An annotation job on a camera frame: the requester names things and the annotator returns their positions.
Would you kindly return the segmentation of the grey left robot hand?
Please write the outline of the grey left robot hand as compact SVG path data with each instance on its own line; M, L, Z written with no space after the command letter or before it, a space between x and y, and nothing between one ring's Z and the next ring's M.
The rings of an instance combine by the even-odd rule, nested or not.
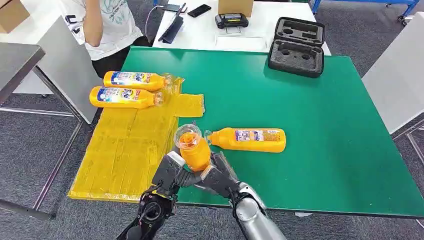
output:
M181 168L174 178L174 183L182 188L187 188L190 186L198 186L199 188L204 187L202 180L202 171L190 171L186 168Z

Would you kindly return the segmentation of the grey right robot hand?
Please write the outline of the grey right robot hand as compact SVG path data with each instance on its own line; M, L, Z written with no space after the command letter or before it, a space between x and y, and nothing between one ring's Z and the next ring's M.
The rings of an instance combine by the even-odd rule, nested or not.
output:
M223 178L229 182L229 189L232 193L238 192L240 189L239 186L239 179L228 162L227 158L225 157L224 153L222 151L220 152L213 152L211 154L211 163L222 172Z

